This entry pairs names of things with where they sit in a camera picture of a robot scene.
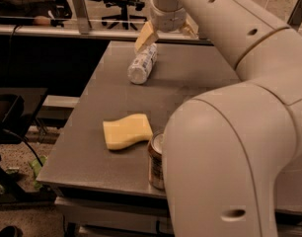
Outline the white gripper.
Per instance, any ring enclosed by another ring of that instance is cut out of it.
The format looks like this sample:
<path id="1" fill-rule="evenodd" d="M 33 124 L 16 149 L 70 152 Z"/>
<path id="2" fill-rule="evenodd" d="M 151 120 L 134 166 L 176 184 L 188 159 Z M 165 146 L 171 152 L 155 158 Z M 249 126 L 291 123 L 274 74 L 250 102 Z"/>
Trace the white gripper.
<path id="1" fill-rule="evenodd" d="M 187 19 L 186 10 L 177 0 L 151 0 L 150 19 L 144 24 L 135 42 L 135 52 L 139 53 L 156 42 L 157 31 L 180 32 L 191 39 L 198 38 L 198 26 Z"/>

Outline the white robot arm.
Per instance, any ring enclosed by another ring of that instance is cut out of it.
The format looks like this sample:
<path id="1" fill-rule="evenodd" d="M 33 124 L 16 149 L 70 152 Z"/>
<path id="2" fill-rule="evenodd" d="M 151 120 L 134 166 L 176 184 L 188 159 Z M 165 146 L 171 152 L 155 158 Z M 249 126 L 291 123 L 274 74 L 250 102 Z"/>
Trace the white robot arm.
<path id="1" fill-rule="evenodd" d="M 165 127 L 175 237 L 277 237 L 275 181 L 302 154 L 302 37 L 252 0 L 152 0 L 136 49 L 187 17 L 240 81 L 186 101 Z"/>

